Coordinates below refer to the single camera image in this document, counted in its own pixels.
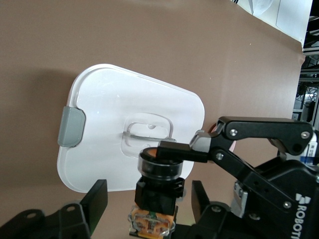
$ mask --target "brown backdrop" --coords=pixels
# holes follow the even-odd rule
[[[75,77],[118,65],[193,91],[204,129],[223,115],[291,117],[300,43],[229,0],[0,2],[0,224],[29,208],[53,213],[83,197],[60,181],[56,160],[62,108]],[[244,140],[235,153],[253,165],[276,153]],[[211,200],[230,203],[234,178],[195,164]],[[109,193],[94,239],[128,238],[134,192]],[[180,223],[192,223],[190,193]]]

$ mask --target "black metal bracket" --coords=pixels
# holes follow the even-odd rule
[[[292,119],[221,117],[218,125],[229,140],[267,138],[282,153],[299,155],[313,136],[309,123]]]
[[[278,209],[288,211],[289,209],[284,207],[285,203],[291,205],[297,204],[294,199],[265,179],[253,167],[232,152],[225,151],[221,148],[214,148],[210,151],[210,158],[218,166],[238,179],[243,185]]]
[[[31,209],[2,227],[1,239],[89,239],[108,203],[107,182],[98,180],[80,203],[71,203],[52,215]]]

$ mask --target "white plastic lid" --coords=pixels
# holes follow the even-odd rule
[[[160,140],[189,143],[204,106],[187,90],[109,64],[82,72],[64,108],[57,169],[63,183],[88,192],[98,179],[109,191],[135,189],[138,154]],[[193,162],[183,163],[186,178]]]

